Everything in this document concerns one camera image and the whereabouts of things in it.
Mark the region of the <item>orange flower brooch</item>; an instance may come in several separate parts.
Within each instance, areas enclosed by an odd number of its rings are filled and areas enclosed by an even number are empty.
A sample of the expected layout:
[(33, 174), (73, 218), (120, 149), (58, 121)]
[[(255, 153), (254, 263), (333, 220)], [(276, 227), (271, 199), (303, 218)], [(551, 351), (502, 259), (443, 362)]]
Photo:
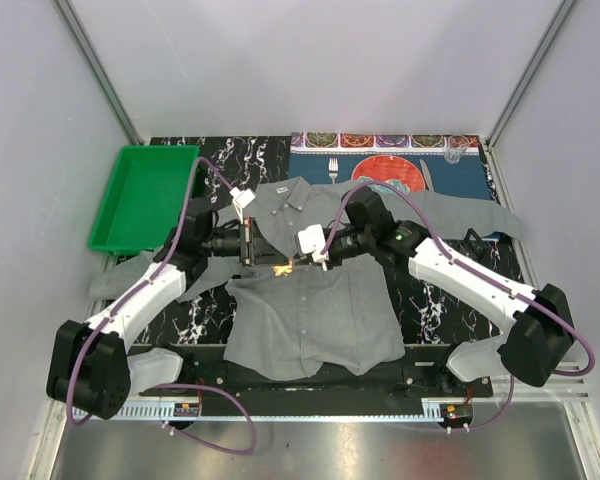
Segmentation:
[(285, 265), (274, 265), (272, 267), (275, 277), (286, 277), (293, 272), (293, 262), (289, 261)]

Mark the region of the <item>grey button shirt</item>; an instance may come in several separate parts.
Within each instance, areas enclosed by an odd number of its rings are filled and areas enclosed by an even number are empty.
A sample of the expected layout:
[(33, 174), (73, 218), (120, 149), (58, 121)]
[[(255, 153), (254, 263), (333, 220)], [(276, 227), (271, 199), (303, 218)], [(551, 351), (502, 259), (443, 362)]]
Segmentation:
[[(264, 237), (292, 257), (297, 253), (296, 234), (313, 224), (328, 226), (356, 183), (311, 185), (301, 177), (261, 183), (245, 215), (255, 217)], [(518, 218), (494, 201), (428, 190), (408, 196), (444, 240), (462, 239), (469, 228), (481, 236), (522, 236)], [(96, 277), (91, 298), (121, 296), (144, 274), (153, 255), (142, 252)], [(237, 301), (224, 358), (271, 380), (310, 377), (323, 363), (362, 375), (405, 354), (383, 268), (369, 254), (327, 272), (296, 266), (280, 275), (273, 267), (243, 267), (235, 257), (211, 257), (202, 276), (177, 301), (193, 300), (224, 284)]]

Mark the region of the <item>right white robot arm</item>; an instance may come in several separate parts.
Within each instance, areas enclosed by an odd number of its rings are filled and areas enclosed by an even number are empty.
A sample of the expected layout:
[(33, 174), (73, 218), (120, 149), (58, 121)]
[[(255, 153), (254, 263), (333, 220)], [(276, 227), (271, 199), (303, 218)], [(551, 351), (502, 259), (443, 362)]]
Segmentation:
[(368, 183), (347, 192), (338, 211), (348, 226), (310, 225), (299, 231), (296, 256), (303, 265), (329, 270), (364, 254), (453, 295), (485, 316), (496, 337), (450, 347), (434, 371), (434, 384), (456, 396), (471, 381), (509, 374), (542, 387), (575, 340), (566, 296), (547, 284), (536, 289), (505, 278), (455, 251), (426, 219), (397, 221)]

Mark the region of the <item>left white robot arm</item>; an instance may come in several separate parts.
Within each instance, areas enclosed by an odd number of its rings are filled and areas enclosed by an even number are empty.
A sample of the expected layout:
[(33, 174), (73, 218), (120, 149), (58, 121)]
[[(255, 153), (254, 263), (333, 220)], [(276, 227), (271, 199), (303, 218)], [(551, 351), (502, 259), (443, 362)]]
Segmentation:
[(46, 383), (49, 398), (110, 419), (128, 397), (159, 385), (176, 396), (194, 388), (196, 372), (173, 348), (130, 354), (141, 331), (200, 279), (210, 258), (234, 258), (241, 267), (289, 262), (254, 217), (237, 210), (224, 224), (218, 219), (208, 200), (190, 200), (138, 281), (100, 313), (59, 327)]

